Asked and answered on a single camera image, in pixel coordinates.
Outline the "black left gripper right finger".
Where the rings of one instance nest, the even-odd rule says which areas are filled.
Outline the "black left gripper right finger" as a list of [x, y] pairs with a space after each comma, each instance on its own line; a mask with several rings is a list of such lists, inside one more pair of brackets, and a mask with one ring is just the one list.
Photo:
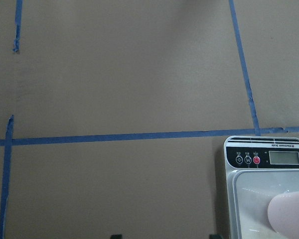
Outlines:
[[219, 234], [209, 235], [209, 239], [221, 239], [221, 235]]

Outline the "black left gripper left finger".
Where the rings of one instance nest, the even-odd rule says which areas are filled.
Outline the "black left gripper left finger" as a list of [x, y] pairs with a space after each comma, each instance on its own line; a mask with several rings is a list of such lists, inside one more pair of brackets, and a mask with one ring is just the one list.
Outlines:
[[122, 239], [122, 235], [118, 234], [118, 235], [111, 235], [110, 239]]

